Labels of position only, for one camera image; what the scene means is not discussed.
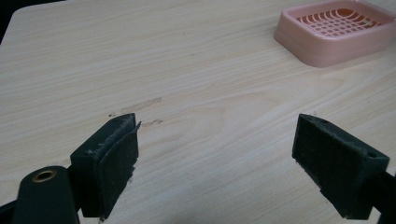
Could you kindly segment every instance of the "light wood grain surface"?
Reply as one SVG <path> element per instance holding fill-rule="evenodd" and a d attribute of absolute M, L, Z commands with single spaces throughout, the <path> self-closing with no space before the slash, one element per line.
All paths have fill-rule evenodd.
<path fill-rule="evenodd" d="M 291 157 L 299 113 L 391 157 L 396 38 L 328 68 L 273 39 L 310 0 L 84 0 L 17 11 L 0 46 L 0 204 L 112 117 L 136 113 L 140 158 L 106 223 L 348 221 Z M 396 12 L 393 0 L 370 1 Z M 97 223 L 83 218 L 82 223 Z"/>

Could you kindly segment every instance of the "black mounting post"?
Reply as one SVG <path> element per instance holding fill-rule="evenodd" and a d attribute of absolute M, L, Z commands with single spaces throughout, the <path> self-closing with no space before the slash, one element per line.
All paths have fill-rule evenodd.
<path fill-rule="evenodd" d="M 108 218 L 131 178 L 138 157 L 134 114 L 114 118 L 70 156 L 71 166 L 49 166 L 27 175 L 18 199 L 0 207 L 0 223 L 79 223 Z"/>
<path fill-rule="evenodd" d="M 348 219 L 368 219 L 374 206 L 378 223 L 396 223 L 396 178 L 386 172 L 389 157 L 325 119 L 300 115 L 292 157 L 320 192 Z"/>

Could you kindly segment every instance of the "scratch mark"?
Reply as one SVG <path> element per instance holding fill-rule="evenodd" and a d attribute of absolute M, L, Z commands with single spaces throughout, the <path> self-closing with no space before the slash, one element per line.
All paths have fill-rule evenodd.
<path fill-rule="evenodd" d="M 142 110 L 142 109 L 144 109 L 144 108 L 146 108 L 148 106 L 151 106 L 151 105 L 154 105 L 156 103 L 159 103 L 162 100 L 163 100 L 163 98 L 158 97 L 158 98 L 155 98 L 155 99 L 152 99 L 152 100 L 149 100 L 149 101 L 137 104 L 137 105 L 132 105 L 132 106 L 129 106 L 129 107 L 125 107 L 125 108 L 121 109 L 120 111 L 112 112 L 108 116 L 110 118 L 114 118 L 116 116 L 121 116 L 121 115 L 124 115 L 124 114 L 134 113 L 134 112 Z"/>
<path fill-rule="evenodd" d="M 155 119 L 152 122 L 142 123 L 142 127 L 146 128 L 146 127 L 153 125 L 154 123 L 161 124 L 162 122 L 163 122 L 162 119 Z"/>
<path fill-rule="evenodd" d="M 149 101 L 137 104 L 137 105 L 133 105 L 133 106 L 130 106 L 130 107 L 123 108 L 121 110 L 121 114 L 134 113 L 134 112 L 139 111 L 141 109 L 144 109 L 144 108 L 146 108 L 148 106 L 154 105 L 155 103 L 159 103 L 162 100 L 163 100 L 163 98 L 158 97 L 158 98 L 155 98 L 153 100 L 149 100 Z"/>

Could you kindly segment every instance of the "brass hole insert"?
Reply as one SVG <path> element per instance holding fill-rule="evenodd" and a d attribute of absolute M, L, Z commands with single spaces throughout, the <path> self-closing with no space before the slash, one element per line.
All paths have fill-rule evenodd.
<path fill-rule="evenodd" d="M 42 171 L 33 177 L 33 182 L 42 183 L 52 179 L 54 176 L 56 176 L 56 171 L 53 170 Z"/>

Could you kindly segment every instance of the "soap dish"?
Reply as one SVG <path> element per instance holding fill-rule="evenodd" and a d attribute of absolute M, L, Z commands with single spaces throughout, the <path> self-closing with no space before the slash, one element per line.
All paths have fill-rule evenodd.
<path fill-rule="evenodd" d="M 396 14 L 362 0 L 328 0 L 282 10 L 274 39 L 300 61 L 327 67 L 386 48 Z"/>

